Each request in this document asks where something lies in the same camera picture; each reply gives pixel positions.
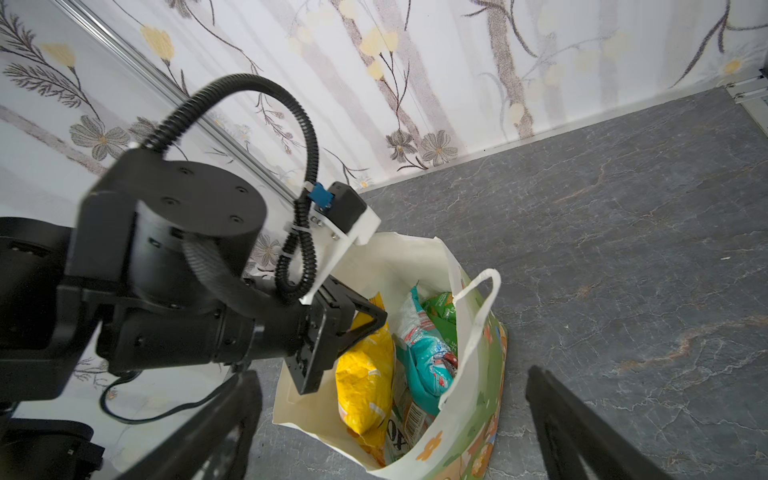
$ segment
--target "gray marble floor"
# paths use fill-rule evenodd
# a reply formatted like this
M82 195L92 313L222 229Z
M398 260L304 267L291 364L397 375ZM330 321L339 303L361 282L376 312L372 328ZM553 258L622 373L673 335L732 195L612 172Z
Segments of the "gray marble floor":
M550 369L675 478L768 478L768 138L708 91L374 190L382 230L497 268L509 328L486 478L546 478L524 397ZM278 362L257 369L273 403ZM368 478L300 432L249 478Z

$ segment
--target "shopping bag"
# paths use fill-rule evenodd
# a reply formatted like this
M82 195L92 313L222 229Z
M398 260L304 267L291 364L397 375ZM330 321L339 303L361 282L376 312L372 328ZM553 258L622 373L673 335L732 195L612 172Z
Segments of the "shopping bag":
M380 467L347 432L339 417L334 371L325 372L316 393L300 396L283 364L277 383L273 422L305 432L359 463L366 471L392 480L465 480L483 478L496 438L504 387L507 333L491 313L501 278L493 269L470 281L438 238L377 233L352 246L333 275L365 297L380 292L392 313L419 284L427 296L450 291L456 308L458 371L440 398L440 413L401 459ZM476 291L491 279L487 299ZM394 439L394 424L388 425Z

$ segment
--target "gray flower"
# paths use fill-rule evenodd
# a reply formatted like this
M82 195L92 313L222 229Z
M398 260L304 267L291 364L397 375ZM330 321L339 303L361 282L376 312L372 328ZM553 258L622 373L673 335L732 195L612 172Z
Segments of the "gray flower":
M95 160L104 160L107 153L117 159L123 154L123 147L128 145L131 139L120 127L112 128L105 133L104 124L98 118L83 115L80 117L80 122L82 125L74 124L69 127L72 143L79 147L93 147L91 156Z
M136 119L138 121L132 123L131 127L128 128L128 131L131 132L138 143L141 143L152 135L152 132L157 128L157 122L153 122L144 117L136 117Z
M268 235L259 233L253 253L261 265L269 266L277 262L278 247L280 247L280 242L271 240Z
M411 134L407 134L402 130L396 130L391 135L387 135L386 143L389 145L389 148L395 149L389 158L404 164L407 154L416 153L416 149L411 145L411 141L413 141Z
M440 130L435 134L427 134L422 139L423 158L425 161L431 161L436 167L447 164L455 160L458 155L458 148L449 147L451 136L446 134L445 130Z
M179 15L183 18L190 18L192 16L190 8L187 5L188 2L198 3L200 0L165 0L165 3L167 3L173 10L179 12Z

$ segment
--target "yellow chip bag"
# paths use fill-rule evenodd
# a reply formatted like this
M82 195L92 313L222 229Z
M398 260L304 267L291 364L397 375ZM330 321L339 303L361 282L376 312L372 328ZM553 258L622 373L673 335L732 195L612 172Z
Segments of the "yellow chip bag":
M384 309L380 293L370 302ZM368 322L372 322L371 316L358 312L352 329ZM378 456L374 451L384 446L386 420L392 410L394 366L395 346L386 323L339 357L336 365L341 419L374 457Z

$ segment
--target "white bag handle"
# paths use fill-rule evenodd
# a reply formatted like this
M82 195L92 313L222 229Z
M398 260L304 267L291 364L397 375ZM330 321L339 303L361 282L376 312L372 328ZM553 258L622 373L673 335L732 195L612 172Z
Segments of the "white bag handle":
M482 336L482 330L485 328L485 319L488 318L488 314L491 312L491 306L496 300L496 296L498 295L499 289L502 288L502 276L499 275L498 270L494 268L487 268L480 272L479 275L475 277L475 279L467 285L464 290L457 293L453 297L454 304L464 298L469 292L473 291L480 283L485 282L487 279L491 279L492 281L492 287L491 287L491 294L488 295L488 298L485 299L485 302L483 302L482 306L480 306L480 310L478 311L477 315L475 315L475 319L472 320L472 329L469 331L469 339L467 340L467 346L464 349L464 352L462 352L462 355L469 356L471 352L474 352L477 348L478 344L480 343L480 337ZM454 388L459 384L459 378L462 376L464 372L464 369L459 369L458 375L456 378L453 379L453 383L448 388L448 390L442 394L440 397L440 402L438 404L438 408L442 410L442 407L444 406L445 402L448 401L449 396L453 393Z

